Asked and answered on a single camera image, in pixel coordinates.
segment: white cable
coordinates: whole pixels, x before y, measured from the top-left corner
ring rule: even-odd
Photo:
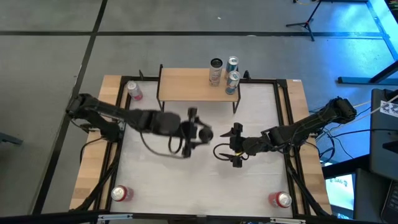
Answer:
[[[364,116],[362,116],[362,117],[360,117],[360,118],[358,118],[358,119],[355,119],[355,120],[353,120],[352,122],[343,124],[343,125],[341,125],[340,127],[337,127],[337,128],[335,128],[335,129],[331,129],[331,130],[328,131],[327,133],[330,133],[330,132],[332,132],[332,131],[336,131],[337,129],[340,129],[340,128],[344,127],[344,126],[347,126],[347,125],[352,124],[352,123],[354,123],[354,122],[360,121],[360,120],[364,119],[364,118],[367,117],[367,116],[370,116],[371,114],[375,113],[376,111],[379,111],[379,109],[382,108],[384,105],[386,105],[386,104],[391,103],[392,101],[394,101],[396,98],[398,98],[398,95],[394,96],[391,100],[389,100],[389,101],[383,103],[381,106],[379,106],[378,108],[376,108],[375,110],[373,110],[373,111],[370,112],[369,114],[364,115]]]
[[[368,104],[368,103],[370,103],[370,102],[371,102],[371,101],[369,100],[369,101],[366,101],[365,103],[360,103],[360,104],[358,104],[358,105],[353,106],[353,108],[357,108],[357,107],[359,107],[359,106],[366,105],[366,104]]]

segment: soda can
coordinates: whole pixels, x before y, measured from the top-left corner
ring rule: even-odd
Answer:
[[[268,200],[275,208],[289,208],[292,204],[292,197],[287,192],[271,193]]]
[[[228,62],[226,63],[224,78],[228,79],[228,75],[232,71],[236,71],[238,69],[239,59],[235,56],[230,56]]]
[[[129,92],[131,98],[134,100],[141,100],[142,99],[142,92],[139,89],[139,86],[134,81],[127,82],[127,91]]]
[[[111,192],[111,197],[115,202],[128,202],[133,195],[134,191],[123,185],[116,186]]]
[[[241,74],[237,71],[232,71],[228,75],[228,79],[226,81],[226,89],[225,92],[227,94],[234,94],[235,90],[238,87],[239,79],[241,78]]]
[[[219,58],[214,58],[210,61],[209,83],[211,86],[218,86],[220,84],[222,66],[223,61]]]

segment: gray floor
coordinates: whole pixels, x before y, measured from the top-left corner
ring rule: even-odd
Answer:
[[[398,26],[383,0],[371,1],[398,49]],[[2,30],[92,30],[100,0],[1,1]],[[305,21],[314,4],[282,1],[109,0],[100,30],[303,31],[286,28]],[[317,32],[378,32],[365,4],[321,4],[312,28]],[[0,144],[0,216],[29,213],[63,110],[78,75],[88,37],[0,36],[0,131],[24,144]],[[373,88],[338,85],[339,76],[371,77],[391,64],[382,39],[318,37],[97,37],[80,92],[99,93],[103,75],[156,76],[165,67],[206,67],[211,58],[236,55],[240,68],[256,78],[301,79],[308,107],[323,106],[340,95],[356,105]],[[339,129],[369,127],[369,119]],[[369,152],[369,133],[342,136],[353,156]],[[70,126],[44,212],[66,211],[86,134]],[[330,147],[327,139],[321,150]],[[335,161],[349,157],[338,147]]]

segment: red soda can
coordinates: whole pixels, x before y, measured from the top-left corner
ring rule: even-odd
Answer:
[[[287,192],[271,193],[268,200],[276,208],[289,208],[292,204],[292,197]]]
[[[133,98],[134,100],[142,99],[142,91],[139,89],[139,86],[136,82],[127,82],[127,91],[129,92],[131,98]]]
[[[115,202],[128,202],[133,195],[134,191],[123,185],[116,186],[111,192],[111,197]]]

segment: tripod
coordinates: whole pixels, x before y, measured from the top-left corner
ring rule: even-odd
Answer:
[[[286,24],[286,27],[291,27],[291,26],[300,26],[300,27],[304,27],[304,28],[306,28],[306,30],[308,30],[308,31],[310,32],[311,40],[312,40],[312,41],[315,41],[315,39],[313,38],[312,31],[311,31],[310,22],[313,20],[312,17],[313,17],[313,15],[315,14],[315,12],[317,11],[317,9],[318,9],[319,5],[321,4],[321,2],[322,2],[322,0],[318,0],[317,6],[316,6],[315,9],[312,11],[311,16],[308,18],[307,21],[305,21],[305,22],[299,22],[299,23],[295,23],[295,24]]]

